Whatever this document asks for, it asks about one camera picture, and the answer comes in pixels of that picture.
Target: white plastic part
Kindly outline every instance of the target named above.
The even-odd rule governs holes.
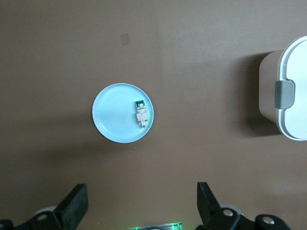
[[[232,210],[236,211],[237,214],[244,216],[242,211],[235,205],[231,205],[231,204],[219,204],[219,205],[220,205],[221,208],[224,208],[224,207],[225,208],[231,208]]]
[[[146,128],[146,123],[148,122],[148,116],[147,116],[146,107],[143,101],[142,101],[142,104],[137,104],[136,117],[138,119],[139,125],[142,125],[143,128]]]
[[[294,85],[294,102],[288,108],[275,107],[276,98],[289,95],[275,95],[277,81],[290,81]],[[295,40],[284,51],[269,54],[262,61],[259,109],[286,137],[307,140],[307,36]]]
[[[47,212],[47,211],[53,212],[54,209],[56,209],[56,206],[51,206],[51,207],[42,208],[42,209],[38,210],[38,211],[34,214],[34,216],[37,215],[38,213],[41,213],[41,212]]]

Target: green cap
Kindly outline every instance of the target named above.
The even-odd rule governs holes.
[[[136,104],[144,104],[144,101],[143,100],[141,100],[141,101],[137,101],[137,102],[135,102]]]

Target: plate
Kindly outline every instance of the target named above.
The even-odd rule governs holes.
[[[137,122],[136,101],[143,100],[148,122],[143,128]],[[130,143],[145,136],[153,124],[154,108],[149,97],[140,88],[117,83],[104,88],[95,98],[93,120],[99,130],[109,140]]]

